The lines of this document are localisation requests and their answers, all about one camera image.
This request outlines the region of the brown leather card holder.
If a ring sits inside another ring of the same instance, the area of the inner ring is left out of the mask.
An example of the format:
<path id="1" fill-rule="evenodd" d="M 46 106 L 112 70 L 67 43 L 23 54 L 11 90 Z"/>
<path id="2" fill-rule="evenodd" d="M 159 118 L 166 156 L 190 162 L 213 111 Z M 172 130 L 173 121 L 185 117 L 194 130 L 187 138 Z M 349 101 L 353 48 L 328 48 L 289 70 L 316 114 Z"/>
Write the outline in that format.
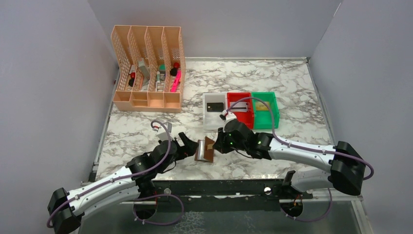
<path id="1" fill-rule="evenodd" d="M 195 161 L 209 162 L 213 163 L 214 161 L 214 145 L 215 141 L 209 137 L 198 140 L 198 147 L 194 155 Z"/>

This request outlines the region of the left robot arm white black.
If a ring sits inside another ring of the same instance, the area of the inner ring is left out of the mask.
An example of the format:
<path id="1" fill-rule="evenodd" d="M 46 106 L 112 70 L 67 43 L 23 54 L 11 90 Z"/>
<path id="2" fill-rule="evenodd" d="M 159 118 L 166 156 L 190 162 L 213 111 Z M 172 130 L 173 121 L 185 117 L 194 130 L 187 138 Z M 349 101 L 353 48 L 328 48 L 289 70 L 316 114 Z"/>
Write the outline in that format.
<path id="1" fill-rule="evenodd" d="M 153 199 L 156 189 L 152 182 L 158 174 L 178 160 L 195 155 L 199 144 L 179 133 L 183 145 L 176 139 L 159 141 L 151 151 L 134 157 L 115 173 L 87 186 L 70 191 L 64 188 L 55 190 L 47 210 L 47 227 L 56 234 L 69 234 L 81 225 L 86 212 L 97 211 L 115 201 L 132 198 Z"/>

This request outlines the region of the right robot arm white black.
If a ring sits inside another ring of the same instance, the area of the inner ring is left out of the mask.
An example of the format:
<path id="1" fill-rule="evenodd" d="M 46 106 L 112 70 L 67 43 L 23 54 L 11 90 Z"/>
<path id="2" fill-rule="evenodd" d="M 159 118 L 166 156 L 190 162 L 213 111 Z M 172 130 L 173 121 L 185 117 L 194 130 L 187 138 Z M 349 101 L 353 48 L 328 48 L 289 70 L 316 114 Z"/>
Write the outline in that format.
<path id="1" fill-rule="evenodd" d="M 311 166 L 304 172 L 286 176 L 289 188 L 298 193 L 334 188 L 346 195 L 360 195 L 366 162 L 347 142 L 337 145 L 313 145 L 253 132 L 234 119 L 218 129 L 213 148 L 221 154 L 244 151 L 254 159 L 287 160 Z"/>

